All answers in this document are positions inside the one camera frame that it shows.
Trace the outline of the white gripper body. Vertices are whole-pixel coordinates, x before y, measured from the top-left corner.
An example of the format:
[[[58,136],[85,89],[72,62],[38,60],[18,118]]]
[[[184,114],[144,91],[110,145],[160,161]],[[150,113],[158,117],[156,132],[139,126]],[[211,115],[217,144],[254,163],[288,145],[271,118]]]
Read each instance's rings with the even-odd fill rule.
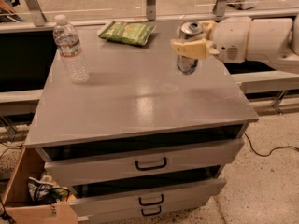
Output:
[[[227,18],[218,22],[210,35],[223,63],[243,63],[246,58],[250,17]]]

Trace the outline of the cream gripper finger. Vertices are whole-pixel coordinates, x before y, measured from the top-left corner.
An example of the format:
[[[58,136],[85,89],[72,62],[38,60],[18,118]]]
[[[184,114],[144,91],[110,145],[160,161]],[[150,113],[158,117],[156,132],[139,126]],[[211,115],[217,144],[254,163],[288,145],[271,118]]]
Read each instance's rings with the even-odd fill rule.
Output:
[[[193,41],[172,39],[171,47],[177,55],[191,59],[204,60],[210,55],[220,54],[213,42],[205,38]]]
[[[217,23],[215,21],[208,20],[208,21],[200,21],[200,24],[202,25],[203,28],[203,33],[201,33],[201,37],[205,39],[209,39],[210,34]]]

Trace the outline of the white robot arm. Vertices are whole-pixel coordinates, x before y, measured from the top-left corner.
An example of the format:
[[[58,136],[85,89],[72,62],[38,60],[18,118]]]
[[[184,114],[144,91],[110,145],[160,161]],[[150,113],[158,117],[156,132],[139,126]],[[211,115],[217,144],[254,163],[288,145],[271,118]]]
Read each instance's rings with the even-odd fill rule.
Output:
[[[299,73],[298,20],[231,17],[222,21],[185,21],[172,50],[189,60],[210,56],[223,63],[260,62],[274,70]]]

